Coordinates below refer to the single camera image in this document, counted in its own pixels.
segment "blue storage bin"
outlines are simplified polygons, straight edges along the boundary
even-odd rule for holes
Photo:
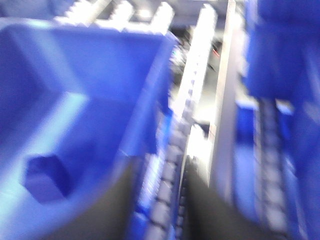
[[[248,21],[320,26],[318,0],[247,0]]]
[[[257,19],[248,14],[248,22],[252,24],[245,83],[249,93],[257,98],[285,99],[294,106],[290,121],[283,118],[286,123],[281,123],[286,159],[294,166],[294,171],[286,170],[288,196],[298,196],[298,200],[288,199],[288,227],[299,238],[298,228],[305,226],[308,239],[317,240],[320,237],[317,227],[320,209],[315,204],[320,200],[320,34],[319,15],[315,13],[320,4],[319,1],[261,0],[257,6],[258,21],[254,22]],[[295,214],[297,210],[303,212],[303,221],[297,223],[293,206]]]
[[[121,175],[125,156],[156,152],[176,38],[40,20],[0,26],[0,234],[30,239],[90,206],[101,181]],[[71,191],[41,204],[22,186],[25,168],[52,155]]]

